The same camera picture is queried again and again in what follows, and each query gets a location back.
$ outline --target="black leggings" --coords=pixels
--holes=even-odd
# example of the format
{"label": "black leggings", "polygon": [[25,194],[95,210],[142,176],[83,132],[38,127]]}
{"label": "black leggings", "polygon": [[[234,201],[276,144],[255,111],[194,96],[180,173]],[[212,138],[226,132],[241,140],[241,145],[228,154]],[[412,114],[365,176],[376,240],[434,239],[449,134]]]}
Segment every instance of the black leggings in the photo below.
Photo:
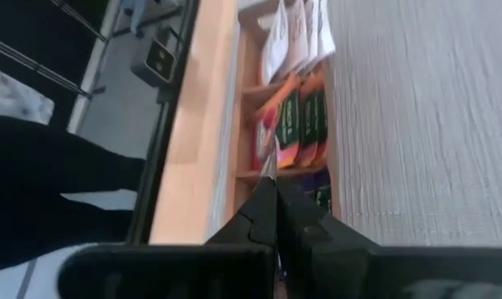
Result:
{"label": "black leggings", "polygon": [[0,116],[0,269],[71,245],[123,241],[131,211],[61,194],[136,190],[143,167],[65,131]]}

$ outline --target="wooden drawer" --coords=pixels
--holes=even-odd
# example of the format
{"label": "wooden drawer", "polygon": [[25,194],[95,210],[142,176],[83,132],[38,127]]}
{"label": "wooden drawer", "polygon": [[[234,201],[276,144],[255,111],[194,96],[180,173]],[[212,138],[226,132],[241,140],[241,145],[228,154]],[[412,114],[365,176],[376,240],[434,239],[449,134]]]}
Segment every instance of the wooden drawer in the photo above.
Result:
{"label": "wooden drawer", "polygon": [[[253,124],[248,121],[248,115],[258,109],[283,85],[282,82],[265,87],[258,85],[258,62],[261,53],[261,46],[258,43],[246,30],[243,29],[241,31],[239,35],[238,75],[234,95],[234,114],[230,141],[226,220],[229,220],[249,197],[260,177],[257,170],[252,170]],[[326,79],[328,118],[327,167],[331,175],[332,211],[336,217],[339,217],[336,106],[332,102],[332,88],[327,88],[327,63],[322,62],[322,65],[319,67],[322,68]],[[315,167],[280,169],[278,176],[293,177],[300,174],[315,173],[319,170],[320,168]]]}

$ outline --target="white packet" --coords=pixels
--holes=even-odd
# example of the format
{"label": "white packet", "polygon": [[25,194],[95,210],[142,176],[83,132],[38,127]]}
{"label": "white packet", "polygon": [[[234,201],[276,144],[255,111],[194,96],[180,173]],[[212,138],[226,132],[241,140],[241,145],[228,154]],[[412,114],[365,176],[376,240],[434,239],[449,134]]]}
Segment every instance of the white packet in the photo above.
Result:
{"label": "white packet", "polygon": [[262,49],[260,77],[263,86],[268,85],[279,67],[286,60],[289,48],[288,16],[284,0],[278,2],[273,25]]}
{"label": "white packet", "polygon": [[336,52],[336,45],[332,39],[331,25],[328,21],[328,0],[319,1],[319,15],[318,15],[318,43],[317,43],[317,57],[314,61],[307,66],[303,73],[309,73],[312,69],[323,59],[327,58]]}
{"label": "white packet", "polygon": [[312,65],[319,52],[319,32],[317,30],[319,18],[318,0],[307,0],[304,4],[304,12],[307,21],[308,55],[304,62],[299,65],[296,72],[300,72]]}
{"label": "white packet", "polygon": [[289,48],[278,78],[297,70],[308,57],[307,20],[303,0],[297,0],[288,11]]}

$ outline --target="wooden counter edge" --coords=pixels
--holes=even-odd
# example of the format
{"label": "wooden counter edge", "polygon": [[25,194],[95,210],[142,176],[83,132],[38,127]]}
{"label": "wooden counter edge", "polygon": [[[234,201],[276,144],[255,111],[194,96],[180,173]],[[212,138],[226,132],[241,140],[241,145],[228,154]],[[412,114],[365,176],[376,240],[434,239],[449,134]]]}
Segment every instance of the wooden counter edge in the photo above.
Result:
{"label": "wooden counter edge", "polygon": [[237,2],[202,0],[151,227],[150,244],[205,241],[217,177]]}

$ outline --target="gray textured surface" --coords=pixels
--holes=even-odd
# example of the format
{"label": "gray textured surface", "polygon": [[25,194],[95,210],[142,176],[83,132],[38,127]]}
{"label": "gray textured surface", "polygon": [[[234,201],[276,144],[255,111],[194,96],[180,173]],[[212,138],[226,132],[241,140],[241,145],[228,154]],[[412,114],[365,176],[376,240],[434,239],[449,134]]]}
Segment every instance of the gray textured surface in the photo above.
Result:
{"label": "gray textured surface", "polygon": [[502,0],[329,4],[342,220],[382,244],[502,245]]}

